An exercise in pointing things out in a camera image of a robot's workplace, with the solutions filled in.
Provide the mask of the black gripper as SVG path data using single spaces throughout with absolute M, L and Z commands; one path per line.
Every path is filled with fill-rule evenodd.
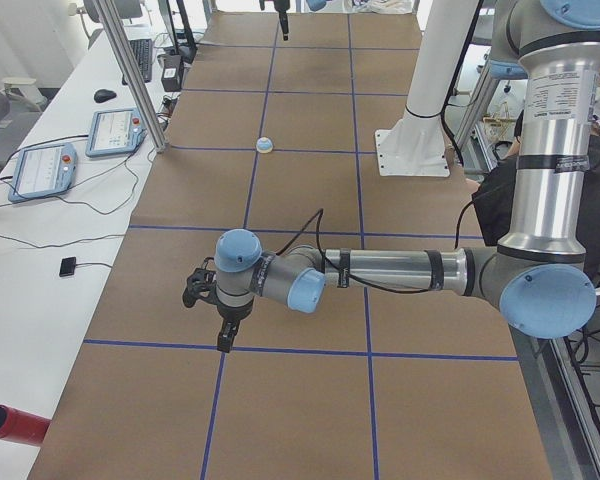
M 219 304 L 217 311 L 221 315 L 223 322 L 217 337 L 217 350 L 223 353 L 230 353 L 238 329 L 242 320 L 247 318 L 253 310 L 253 303 L 232 307 L 225 304 Z

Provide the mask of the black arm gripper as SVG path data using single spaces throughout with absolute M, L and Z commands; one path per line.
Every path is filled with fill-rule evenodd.
M 289 21 L 288 14 L 286 11 L 290 9 L 290 0 L 273 0 L 274 9 L 280 11 L 278 13 L 279 24 L 282 32 L 282 38 L 284 41 L 289 40 Z

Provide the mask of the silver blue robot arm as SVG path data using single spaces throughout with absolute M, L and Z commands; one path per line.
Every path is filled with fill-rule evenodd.
M 229 352 L 256 298 L 312 313 L 328 285 L 396 295 L 449 290 L 497 309 L 518 331 L 556 339 L 583 327 L 600 298 L 577 239 L 600 69 L 600 1 L 500 1 L 492 67 L 527 80 L 521 146 L 513 176 L 472 199 L 503 204 L 511 218 L 493 245 L 449 252 L 326 249 L 290 241 L 276 252 L 251 231 L 217 241 L 208 300 L 223 323 L 217 347 Z
M 307 0 L 306 4 L 311 12 L 317 12 L 323 9 L 327 1 L 326 0 Z M 284 41 L 289 40 L 289 19 L 288 12 L 291 8 L 290 0 L 273 0 L 274 10 L 278 14 L 279 25 L 282 32 L 282 38 Z

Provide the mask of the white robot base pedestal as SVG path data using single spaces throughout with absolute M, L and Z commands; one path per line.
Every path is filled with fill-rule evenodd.
M 432 3 L 404 114 L 391 129 L 375 132 L 380 175 L 440 178 L 450 175 L 445 158 L 443 109 L 480 8 L 479 1 Z

